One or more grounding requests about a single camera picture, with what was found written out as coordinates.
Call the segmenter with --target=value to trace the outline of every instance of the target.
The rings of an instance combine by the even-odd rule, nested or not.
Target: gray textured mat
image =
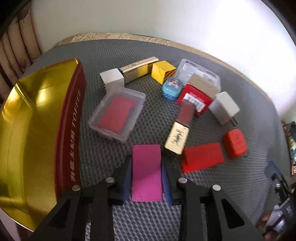
[[[187,58],[221,78],[222,91],[227,91],[241,111],[237,115],[249,148],[248,157],[185,175],[197,184],[210,187],[219,183],[243,212],[255,223],[260,217],[269,189],[264,169],[268,160],[280,165],[284,175],[289,173],[289,156],[279,118],[272,103],[259,90],[244,79],[206,58],[164,45],[133,40],[93,40],[57,46],[42,55],[26,72],[71,58],[82,62],[87,86],[83,102],[80,137],[80,174],[82,185],[90,186],[111,175],[133,144],[161,144],[170,132],[178,112],[178,105],[161,97],[161,85],[150,75],[138,78],[127,88],[144,92],[146,102],[131,132],[127,144],[106,140],[93,132],[87,121],[104,96],[99,73],[112,68],[156,56],[178,66]],[[221,126],[207,111],[194,118],[186,146],[211,142],[222,143],[222,136],[233,128],[228,123]],[[180,207],[163,202],[131,202],[114,207],[114,231],[116,240],[177,240]],[[86,239],[89,238],[89,225]]]

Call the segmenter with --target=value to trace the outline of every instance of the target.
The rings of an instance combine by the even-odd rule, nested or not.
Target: yellow block
[[[163,84],[167,78],[173,76],[176,72],[176,67],[167,61],[160,61],[153,64],[151,77],[160,84]]]

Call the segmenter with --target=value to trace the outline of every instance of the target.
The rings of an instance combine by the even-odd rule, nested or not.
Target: transparent plastic box
[[[108,139],[125,143],[142,111],[146,95],[117,87],[108,92],[92,113],[88,124]]]
[[[181,60],[174,77],[185,85],[193,74],[198,74],[204,80],[214,85],[218,92],[221,91],[220,77],[218,75],[188,59]]]

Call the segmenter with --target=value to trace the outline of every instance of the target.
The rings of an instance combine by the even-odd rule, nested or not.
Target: magenta rectangular block
[[[162,200],[160,145],[134,145],[132,201]]]

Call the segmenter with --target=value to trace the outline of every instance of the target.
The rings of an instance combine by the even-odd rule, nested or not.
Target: white charger
[[[209,109],[221,125],[230,121],[240,110],[226,91],[216,94],[216,98],[209,105]]]
[[[110,69],[100,73],[104,82],[106,92],[108,93],[114,87],[124,87],[124,77],[118,69]]]

